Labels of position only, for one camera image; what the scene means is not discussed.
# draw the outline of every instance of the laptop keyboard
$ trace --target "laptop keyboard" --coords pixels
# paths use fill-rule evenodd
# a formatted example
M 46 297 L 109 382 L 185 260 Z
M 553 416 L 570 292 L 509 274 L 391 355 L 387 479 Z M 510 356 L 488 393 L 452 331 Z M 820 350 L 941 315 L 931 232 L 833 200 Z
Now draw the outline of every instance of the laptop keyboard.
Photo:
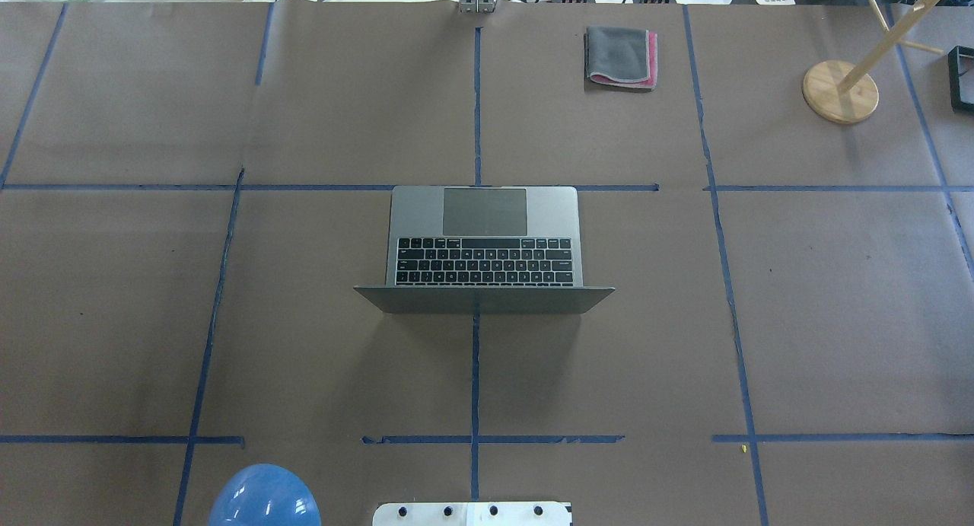
M 400 238 L 397 286 L 574 286 L 570 238 Z

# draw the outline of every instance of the open laptop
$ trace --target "open laptop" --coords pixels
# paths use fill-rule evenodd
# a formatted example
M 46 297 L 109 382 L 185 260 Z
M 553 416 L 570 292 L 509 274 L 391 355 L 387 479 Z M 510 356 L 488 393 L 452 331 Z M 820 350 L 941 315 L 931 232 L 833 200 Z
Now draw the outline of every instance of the open laptop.
M 581 314 L 613 292 L 582 282 L 570 186 L 396 186 L 382 311 Z

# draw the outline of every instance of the space bar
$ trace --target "space bar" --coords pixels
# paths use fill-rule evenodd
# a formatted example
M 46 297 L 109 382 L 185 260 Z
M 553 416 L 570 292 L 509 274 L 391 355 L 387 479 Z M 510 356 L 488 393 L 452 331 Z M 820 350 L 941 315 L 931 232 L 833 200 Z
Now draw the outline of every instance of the space bar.
M 521 248 L 519 238 L 464 238 L 463 248 Z

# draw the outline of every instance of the blue balloon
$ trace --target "blue balloon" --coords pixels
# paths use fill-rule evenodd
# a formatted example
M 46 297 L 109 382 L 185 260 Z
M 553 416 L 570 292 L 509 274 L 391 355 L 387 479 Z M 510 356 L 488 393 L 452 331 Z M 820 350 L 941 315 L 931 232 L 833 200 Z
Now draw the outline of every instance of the blue balloon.
M 294 473 L 257 464 L 235 474 L 209 512 L 209 526 L 321 526 L 314 496 Z

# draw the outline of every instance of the folded cloth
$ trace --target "folded cloth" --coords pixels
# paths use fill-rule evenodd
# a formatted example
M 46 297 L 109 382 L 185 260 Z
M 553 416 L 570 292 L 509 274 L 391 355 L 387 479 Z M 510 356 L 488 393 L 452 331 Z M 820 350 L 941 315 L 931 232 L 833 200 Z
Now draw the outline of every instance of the folded cloth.
M 657 87 L 657 34 L 630 27 L 589 26 L 585 76 L 592 82 L 653 90 Z

